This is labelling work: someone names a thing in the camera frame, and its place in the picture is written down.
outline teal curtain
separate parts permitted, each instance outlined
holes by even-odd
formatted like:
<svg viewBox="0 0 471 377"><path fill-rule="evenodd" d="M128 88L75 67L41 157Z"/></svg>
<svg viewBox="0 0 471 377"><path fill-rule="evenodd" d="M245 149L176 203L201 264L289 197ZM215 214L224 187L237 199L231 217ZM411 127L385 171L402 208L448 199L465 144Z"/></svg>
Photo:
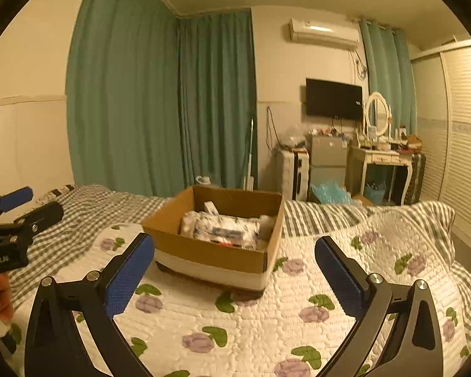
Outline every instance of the teal curtain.
<svg viewBox="0 0 471 377"><path fill-rule="evenodd" d="M179 19L161 0L83 0L68 59L77 184L171 196L240 187L256 81L249 10Z"/></svg>
<svg viewBox="0 0 471 377"><path fill-rule="evenodd" d="M207 175L223 187L241 187L251 118L254 137L257 131L251 12L181 19L179 42L185 176ZM256 158L252 166L257 182Z"/></svg>
<svg viewBox="0 0 471 377"><path fill-rule="evenodd" d="M177 27L161 0L83 0L66 80L77 184L159 196L184 188Z"/></svg>
<svg viewBox="0 0 471 377"><path fill-rule="evenodd" d="M392 133L401 123L416 130L415 86L406 37L401 30L382 29L376 22L360 22L368 62L370 93L380 92L391 105Z"/></svg>

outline closet door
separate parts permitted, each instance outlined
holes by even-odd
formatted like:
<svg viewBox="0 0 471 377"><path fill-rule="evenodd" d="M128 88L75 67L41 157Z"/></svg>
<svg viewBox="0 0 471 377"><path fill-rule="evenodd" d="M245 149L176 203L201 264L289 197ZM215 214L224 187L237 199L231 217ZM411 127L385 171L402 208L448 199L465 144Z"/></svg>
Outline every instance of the closet door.
<svg viewBox="0 0 471 377"><path fill-rule="evenodd" d="M421 201L438 200L448 141L447 89L440 54L413 62L417 99L417 136L426 156Z"/></svg>
<svg viewBox="0 0 471 377"><path fill-rule="evenodd" d="M456 213L453 232L471 247L471 47L441 54L452 132L441 201Z"/></svg>

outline table leg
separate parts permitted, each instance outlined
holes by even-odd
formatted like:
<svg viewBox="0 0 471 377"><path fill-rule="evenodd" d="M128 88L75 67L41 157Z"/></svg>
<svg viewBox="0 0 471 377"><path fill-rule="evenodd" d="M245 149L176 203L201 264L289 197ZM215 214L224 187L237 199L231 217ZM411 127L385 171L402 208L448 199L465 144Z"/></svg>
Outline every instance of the table leg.
<svg viewBox="0 0 471 377"><path fill-rule="evenodd" d="M389 198L388 201L391 201L392 190L394 189L394 181L396 180L396 166L393 166L393 176L391 179L391 186L389 187Z"/></svg>
<svg viewBox="0 0 471 377"><path fill-rule="evenodd" d="M410 187L410 180L412 179L413 173L412 163L408 164L407 168L405 187L403 188L403 194L401 195L401 205L405 204L406 192L408 191L408 187Z"/></svg>
<svg viewBox="0 0 471 377"><path fill-rule="evenodd" d="M363 174L361 175L361 188L360 188L360 195L363 195L365 192L365 180L366 180L366 170L368 168L368 164L366 160L363 162Z"/></svg>

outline white quilted bedspread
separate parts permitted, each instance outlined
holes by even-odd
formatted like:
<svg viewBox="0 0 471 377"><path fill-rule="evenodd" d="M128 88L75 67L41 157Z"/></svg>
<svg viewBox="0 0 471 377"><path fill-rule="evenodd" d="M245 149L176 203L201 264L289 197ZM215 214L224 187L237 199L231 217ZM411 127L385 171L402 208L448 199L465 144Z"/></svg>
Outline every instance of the white quilted bedspread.
<svg viewBox="0 0 471 377"><path fill-rule="evenodd" d="M91 249L63 268L56 280L74 281L104 267L140 231L134 224L104 230ZM417 278L429 283L441 328L443 375L452 376L466 346L461 299L427 235L403 214L390 210L330 236L367 273L378 272L393 283L412 284ZM116 316L116 323L156 377L316 375L354 324L315 262L316 239L282 240L277 270L258 301L242 302L241 296L162 273L152 264L139 294ZM34 294L16 312L15 322L23 336L33 300ZM78 319L95 366L109 373L85 321ZM388 317L364 370L376 362L392 322ZM24 339L13 358L19 370L23 357Z"/></svg>

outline white mirror frame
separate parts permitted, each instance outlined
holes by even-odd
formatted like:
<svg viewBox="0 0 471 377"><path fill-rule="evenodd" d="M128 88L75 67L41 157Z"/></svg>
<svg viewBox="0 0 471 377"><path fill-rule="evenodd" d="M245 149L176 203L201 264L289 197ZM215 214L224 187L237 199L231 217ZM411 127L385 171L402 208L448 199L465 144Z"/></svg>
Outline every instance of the white mirror frame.
<svg viewBox="0 0 471 377"><path fill-rule="evenodd" d="M392 120L392 113L391 113L391 107L387 104L386 100L382 96L380 92L373 92L369 97L368 100L365 103L365 106L363 108L363 132L365 131L366 127L371 127L372 124L370 123L370 105L374 100L380 100L382 104L384 105L384 108L386 110L387 118L386 118L386 124L383 129L377 130L377 136L383 136L385 132L388 133L388 137L391 138L391 120Z"/></svg>

